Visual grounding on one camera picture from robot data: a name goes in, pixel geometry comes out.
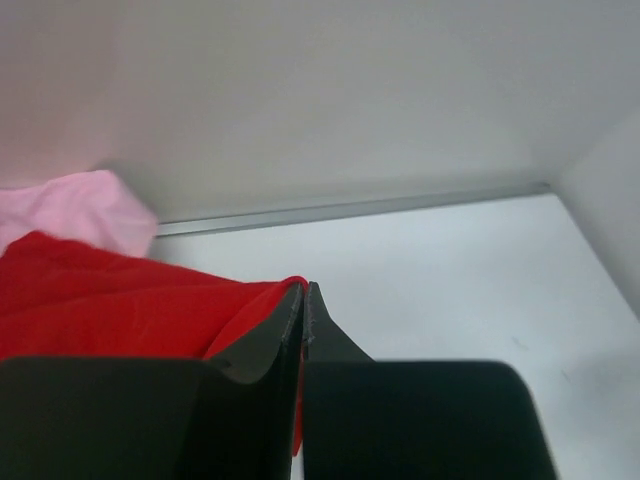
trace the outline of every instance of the white wall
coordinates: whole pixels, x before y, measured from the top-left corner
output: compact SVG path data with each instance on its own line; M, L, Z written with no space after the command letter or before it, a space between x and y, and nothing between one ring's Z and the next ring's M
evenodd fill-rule
M163 220L547 179L640 105L631 0L4 0L0 187Z
M556 186L640 314L640 112L563 172Z
M318 281L374 358L506 361L563 479L638 477L640 325L555 196L165 237L153 255Z

